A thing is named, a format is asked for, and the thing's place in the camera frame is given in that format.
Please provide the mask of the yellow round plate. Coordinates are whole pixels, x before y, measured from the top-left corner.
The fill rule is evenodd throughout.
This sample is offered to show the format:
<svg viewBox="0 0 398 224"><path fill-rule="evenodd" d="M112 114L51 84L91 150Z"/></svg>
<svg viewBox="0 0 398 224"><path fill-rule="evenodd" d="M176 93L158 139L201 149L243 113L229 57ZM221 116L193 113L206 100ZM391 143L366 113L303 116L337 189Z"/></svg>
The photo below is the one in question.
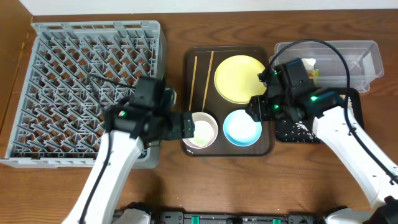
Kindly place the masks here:
<svg viewBox="0 0 398 224"><path fill-rule="evenodd" d="M265 67L257 59L247 55L235 55L222 61L215 72L214 83L218 93L235 104L248 104L252 96L266 91L258 74Z"/></svg>

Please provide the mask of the white plastic cup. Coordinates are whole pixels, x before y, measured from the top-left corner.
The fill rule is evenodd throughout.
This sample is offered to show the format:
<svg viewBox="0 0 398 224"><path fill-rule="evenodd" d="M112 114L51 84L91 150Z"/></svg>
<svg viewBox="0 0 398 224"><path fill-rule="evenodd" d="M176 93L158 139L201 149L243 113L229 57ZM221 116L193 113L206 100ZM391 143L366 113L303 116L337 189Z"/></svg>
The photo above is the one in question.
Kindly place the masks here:
<svg viewBox="0 0 398 224"><path fill-rule="evenodd" d="M212 142L215 132L210 123L207 121L195 121L194 136L189 139L189 142L196 147L205 147Z"/></svg>

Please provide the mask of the white paper napkin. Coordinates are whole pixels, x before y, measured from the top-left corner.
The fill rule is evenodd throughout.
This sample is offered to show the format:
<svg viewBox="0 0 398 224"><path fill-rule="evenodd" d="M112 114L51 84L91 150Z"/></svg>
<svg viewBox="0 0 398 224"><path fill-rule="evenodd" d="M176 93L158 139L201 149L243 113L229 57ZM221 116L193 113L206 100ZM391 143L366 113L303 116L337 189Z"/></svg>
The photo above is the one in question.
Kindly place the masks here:
<svg viewBox="0 0 398 224"><path fill-rule="evenodd" d="M315 70L316 60L314 58L302 58L301 61L308 72L313 72Z"/></svg>

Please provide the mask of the green orange snack wrapper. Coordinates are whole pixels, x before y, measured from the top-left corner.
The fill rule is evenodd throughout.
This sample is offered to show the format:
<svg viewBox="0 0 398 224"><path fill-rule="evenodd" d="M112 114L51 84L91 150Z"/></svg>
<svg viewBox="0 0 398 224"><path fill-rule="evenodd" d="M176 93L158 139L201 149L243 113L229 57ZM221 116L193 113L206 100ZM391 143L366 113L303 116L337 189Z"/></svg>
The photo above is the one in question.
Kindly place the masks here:
<svg viewBox="0 0 398 224"><path fill-rule="evenodd" d="M318 76L319 76L319 69L308 70L308 76L311 80L313 80L315 86L318 86Z"/></svg>

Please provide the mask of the wooden chopstick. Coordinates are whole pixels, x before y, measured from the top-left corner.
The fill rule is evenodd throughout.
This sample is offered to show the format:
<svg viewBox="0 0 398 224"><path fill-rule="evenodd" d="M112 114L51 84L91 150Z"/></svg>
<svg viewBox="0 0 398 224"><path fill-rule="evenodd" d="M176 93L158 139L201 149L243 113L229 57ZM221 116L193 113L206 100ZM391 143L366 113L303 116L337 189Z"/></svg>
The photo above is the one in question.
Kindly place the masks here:
<svg viewBox="0 0 398 224"><path fill-rule="evenodd" d="M197 61L198 61L198 56L195 56L194 65L193 65L193 73L192 73L192 84L191 84L191 89L190 89L190 98L189 98L189 105L188 105L189 111L191 111L191 109L192 109L192 100L193 100L193 92L194 92L194 87L195 87Z"/></svg>
<svg viewBox="0 0 398 224"><path fill-rule="evenodd" d="M203 95L203 103L202 103L202 107L201 107L202 112L205 110L206 97L207 97L207 93L208 93L208 85L210 82L211 69L212 69L212 65L213 65L213 57L214 57L214 51L211 51L210 61L209 61L209 66L208 66L208 73L206 76L205 91L204 91L204 95Z"/></svg>

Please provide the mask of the light blue bowl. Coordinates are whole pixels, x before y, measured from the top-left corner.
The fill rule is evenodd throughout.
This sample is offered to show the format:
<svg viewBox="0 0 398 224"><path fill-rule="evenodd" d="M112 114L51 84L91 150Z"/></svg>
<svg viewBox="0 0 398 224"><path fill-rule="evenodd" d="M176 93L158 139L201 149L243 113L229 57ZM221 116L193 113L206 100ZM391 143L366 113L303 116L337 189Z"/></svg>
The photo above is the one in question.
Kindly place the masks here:
<svg viewBox="0 0 398 224"><path fill-rule="evenodd" d="M239 147L248 147L261 137L262 124L255 122L245 110L236 110L225 118L223 132L230 143Z"/></svg>

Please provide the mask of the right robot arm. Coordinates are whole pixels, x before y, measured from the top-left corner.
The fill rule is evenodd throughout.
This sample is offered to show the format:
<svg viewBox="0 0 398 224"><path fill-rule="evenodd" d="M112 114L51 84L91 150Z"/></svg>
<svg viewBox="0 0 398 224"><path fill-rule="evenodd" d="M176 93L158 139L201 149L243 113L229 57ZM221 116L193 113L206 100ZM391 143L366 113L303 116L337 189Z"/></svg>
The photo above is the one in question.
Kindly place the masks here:
<svg viewBox="0 0 398 224"><path fill-rule="evenodd" d="M336 88L318 88L302 60L280 64L258 75L266 86L246 113L255 121L302 122L325 143L355 178L371 208L397 199L397 164L368 136Z"/></svg>

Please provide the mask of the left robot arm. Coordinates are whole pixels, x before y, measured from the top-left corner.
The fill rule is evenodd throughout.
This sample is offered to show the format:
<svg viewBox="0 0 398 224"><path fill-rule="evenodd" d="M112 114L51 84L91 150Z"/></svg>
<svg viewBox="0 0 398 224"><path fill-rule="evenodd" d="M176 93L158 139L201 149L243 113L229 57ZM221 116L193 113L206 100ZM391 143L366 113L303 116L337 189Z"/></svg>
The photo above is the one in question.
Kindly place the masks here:
<svg viewBox="0 0 398 224"><path fill-rule="evenodd" d="M194 136L192 113L175 113L176 92L165 80L141 76L134 93L104 110L99 153L64 223L111 223L126 179L148 143Z"/></svg>

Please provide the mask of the pink white bowl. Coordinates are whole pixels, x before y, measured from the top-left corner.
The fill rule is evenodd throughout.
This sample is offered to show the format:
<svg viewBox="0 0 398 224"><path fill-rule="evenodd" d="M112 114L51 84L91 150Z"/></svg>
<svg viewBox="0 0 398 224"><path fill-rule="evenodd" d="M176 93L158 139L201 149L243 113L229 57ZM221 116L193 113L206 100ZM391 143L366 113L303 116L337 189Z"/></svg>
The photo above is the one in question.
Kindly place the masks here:
<svg viewBox="0 0 398 224"><path fill-rule="evenodd" d="M208 113L192 114L195 130L192 138L182 139L185 145L194 149L204 149L213 144L218 135L218 124Z"/></svg>

